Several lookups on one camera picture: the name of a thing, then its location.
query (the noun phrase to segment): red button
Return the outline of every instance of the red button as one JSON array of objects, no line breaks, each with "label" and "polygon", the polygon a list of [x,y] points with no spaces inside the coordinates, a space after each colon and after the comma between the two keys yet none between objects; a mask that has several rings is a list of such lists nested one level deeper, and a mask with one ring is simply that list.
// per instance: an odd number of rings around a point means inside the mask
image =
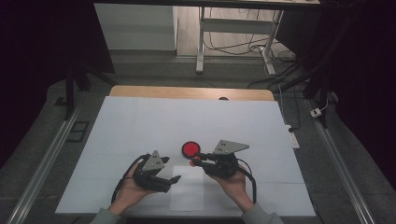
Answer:
[{"label": "red button", "polygon": [[196,142],[186,142],[181,148],[183,156],[187,159],[192,159],[197,152],[200,152],[201,148]]}]

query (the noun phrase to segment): white power adapter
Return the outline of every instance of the white power adapter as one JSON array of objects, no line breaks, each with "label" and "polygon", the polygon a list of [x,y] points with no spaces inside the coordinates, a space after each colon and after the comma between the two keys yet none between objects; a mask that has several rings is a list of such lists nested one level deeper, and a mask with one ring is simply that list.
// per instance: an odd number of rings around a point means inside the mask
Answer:
[{"label": "white power adapter", "polygon": [[314,109],[314,110],[311,110],[311,116],[312,116],[312,117],[317,118],[317,117],[319,117],[320,115],[321,115],[321,112],[320,112],[319,108],[316,108],[316,109]]}]

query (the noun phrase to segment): gray sleeve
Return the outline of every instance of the gray sleeve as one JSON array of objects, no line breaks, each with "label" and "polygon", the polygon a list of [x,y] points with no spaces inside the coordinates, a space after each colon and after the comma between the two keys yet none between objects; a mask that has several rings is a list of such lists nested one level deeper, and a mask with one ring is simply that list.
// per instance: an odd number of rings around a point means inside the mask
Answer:
[{"label": "gray sleeve", "polygon": [[283,224],[276,213],[266,213],[257,203],[242,215],[242,219],[246,224]]},{"label": "gray sleeve", "polygon": [[91,224],[116,224],[119,220],[119,216],[113,214],[105,208],[101,208]]}]

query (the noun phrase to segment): desk leg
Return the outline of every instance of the desk leg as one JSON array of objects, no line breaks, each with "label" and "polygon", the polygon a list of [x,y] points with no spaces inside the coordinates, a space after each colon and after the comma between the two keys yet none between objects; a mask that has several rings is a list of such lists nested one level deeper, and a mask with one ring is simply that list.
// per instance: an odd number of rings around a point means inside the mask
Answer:
[{"label": "desk leg", "polygon": [[196,67],[197,74],[202,74],[204,72],[204,27],[205,27],[205,8],[201,7],[201,18],[199,22],[197,67]]},{"label": "desk leg", "polygon": [[268,40],[267,40],[267,43],[265,44],[265,48],[264,49],[262,48],[262,57],[264,58],[265,66],[267,68],[269,75],[274,75],[276,73],[274,66],[271,62],[270,50],[271,50],[272,43],[274,41],[274,37],[275,37],[276,30],[279,25],[279,21],[280,21],[280,17],[282,15],[282,13],[283,13],[283,11],[278,11],[278,10],[275,11],[275,18],[274,18],[273,26],[271,28],[271,32],[268,35]]}]

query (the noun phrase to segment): power strip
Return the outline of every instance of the power strip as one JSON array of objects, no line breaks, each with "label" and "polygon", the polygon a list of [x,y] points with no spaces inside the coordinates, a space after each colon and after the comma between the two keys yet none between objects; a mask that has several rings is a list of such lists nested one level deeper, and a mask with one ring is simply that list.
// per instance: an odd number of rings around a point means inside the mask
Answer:
[{"label": "power strip", "polygon": [[291,128],[291,126],[290,125],[285,125],[285,127],[286,127],[286,131],[288,131],[288,134],[289,134],[291,147],[294,148],[294,149],[300,148],[300,145],[298,144],[296,135],[293,132],[291,132],[291,133],[289,132],[289,129]]}]

